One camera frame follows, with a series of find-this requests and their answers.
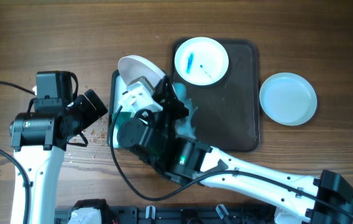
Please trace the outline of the white plate single blue streak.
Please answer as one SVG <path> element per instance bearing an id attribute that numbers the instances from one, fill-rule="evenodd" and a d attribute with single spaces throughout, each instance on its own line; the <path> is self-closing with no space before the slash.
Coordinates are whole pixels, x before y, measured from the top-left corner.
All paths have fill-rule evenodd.
<path id="1" fill-rule="evenodd" d="M 259 101 L 264 113 L 285 126 L 299 126 L 315 114 L 318 99 L 313 86 L 290 72 L 268 77 L 260 87 Z"/>

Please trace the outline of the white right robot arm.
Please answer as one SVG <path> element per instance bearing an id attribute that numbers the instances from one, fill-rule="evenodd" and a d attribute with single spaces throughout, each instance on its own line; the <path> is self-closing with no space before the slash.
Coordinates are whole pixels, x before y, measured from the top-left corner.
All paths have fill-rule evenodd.
<path id="1" fill-rule="evenodd" d="M 276 223 L 353 222 L 353 187 L 341 175 L 275 171 L 178 134 L 176 123 L 193 109 L 168 78 L 139 77 L 129 85 L 118 78 L 114 101 L 109 145 L 129 150 L 181 189 L 201 184 L 256 198 L 276 208 Z"/>

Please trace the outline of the white plate large blue smear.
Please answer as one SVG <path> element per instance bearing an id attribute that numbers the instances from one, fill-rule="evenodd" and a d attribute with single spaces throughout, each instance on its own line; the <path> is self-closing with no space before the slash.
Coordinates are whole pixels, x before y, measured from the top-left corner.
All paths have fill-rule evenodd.
<path id="1" fill-rule="evenodd" d="M 128 55 L 118 61 L 119 74 L 129 86 L 134 80 L 144 77 L 152 87 L 164 78 L 165 72 L 150 60 L 139 55 Z"/>

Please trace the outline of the green yellow sponge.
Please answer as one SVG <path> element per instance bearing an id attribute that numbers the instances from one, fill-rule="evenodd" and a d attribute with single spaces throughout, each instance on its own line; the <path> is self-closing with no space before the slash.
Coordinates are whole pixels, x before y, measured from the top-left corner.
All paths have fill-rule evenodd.
<path id="1" fill-rule="evenodd" d="M 130 147 L 129 143 L 127 142 L 127 126 L 129 125 L 128 122 L 124 122 L 122 124 L 117 124 L 115 130 L 113 131 L 113 143 L 112 146 L 114 148 L 125 148 L 127 149 Z"/>

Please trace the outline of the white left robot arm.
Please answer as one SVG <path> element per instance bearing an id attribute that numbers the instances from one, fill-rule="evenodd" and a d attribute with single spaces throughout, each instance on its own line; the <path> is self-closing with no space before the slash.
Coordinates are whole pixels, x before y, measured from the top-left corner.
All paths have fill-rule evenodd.
<path id="1" fill-rule="evenodd" d="M 11 223 L 53 223 L 66 147 L 108 112 L 93 90 L 78 94 L 72 72 L 38 72 L 36 81 L 27 111 L 9 128 L 17 162 Z"/>

